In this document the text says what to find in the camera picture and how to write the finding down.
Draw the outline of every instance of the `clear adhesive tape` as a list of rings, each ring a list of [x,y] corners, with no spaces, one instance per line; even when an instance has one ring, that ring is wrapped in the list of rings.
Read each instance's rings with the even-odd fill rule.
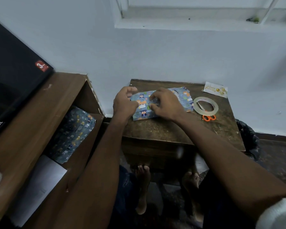
[[[198,104],[197,104],[198,101],[208,102],[210,105],[213,106],[214,110],[211,111],[211,112],[203,111],[203,110],[198,106]],[[218,111],[218,105],[217,105],[217,103],[216,103],[214,100],[212,100],[212,99],[210,99],[210,98],[208,98],[208,97],[197,97],[196,99],[194,99],[193,102],[194,102],[194,110],[195,110],[196,112],[198,112],[200,115],[213,116],[213,115],[215,115],[215,114],[217,113],[217,111]]]

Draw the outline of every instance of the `hand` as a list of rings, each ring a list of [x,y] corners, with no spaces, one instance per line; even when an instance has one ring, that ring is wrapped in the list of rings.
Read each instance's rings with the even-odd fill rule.
[[[135,87],[123,87],[113,101],[113,115],[119,121],[127,122],[139,106],[137,101],[130,101],[129,97],[137,91]]]
[[[151,104],[150,108],[158,116],[169,121],[176,121],[178,117],[185,113],[183,106],[172,91],[166,88],[159,88],[149,97],[149,99],[152,100],[156,97],[160,100],[160,107]]]

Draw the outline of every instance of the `television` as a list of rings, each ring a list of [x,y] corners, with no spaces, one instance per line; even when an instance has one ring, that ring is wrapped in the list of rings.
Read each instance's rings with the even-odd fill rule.
[[[52,72],[53,67],[0,24],[0,132]]]

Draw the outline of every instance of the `person's right foot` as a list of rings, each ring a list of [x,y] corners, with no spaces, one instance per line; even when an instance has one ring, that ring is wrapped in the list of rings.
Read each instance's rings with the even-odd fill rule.
[[[197,198],[197,196],[194,195],[198,193],[198,183],[199,183],[198,173],[192,174],[192,172],[186,172],[182,178],[182,184],[184,188],[187,190],[191,199],[193,216],[195,217],[196,221],[202,222],[203,214],[201,211],[200,204],[194,200],[195,198]]]
[[[136,170],[136,177],[139,181],[140,185],[140,196],[138,206],[136,211],[139,215],[142,215],[146,211],[147,203],[146,203],[146,196],[147,196],[147,188],[150,182],[150,172],[148,166],[139,165],[138,169]]]

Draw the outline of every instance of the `person's right arm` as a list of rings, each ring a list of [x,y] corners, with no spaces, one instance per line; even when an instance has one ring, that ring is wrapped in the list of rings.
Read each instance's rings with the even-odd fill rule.
[[[185,112],[170,90],[160,88],[150,99],[155,97],[160,106],[152,110],[184,130],[234,203],[252,219],[286,197],[285,183]]]

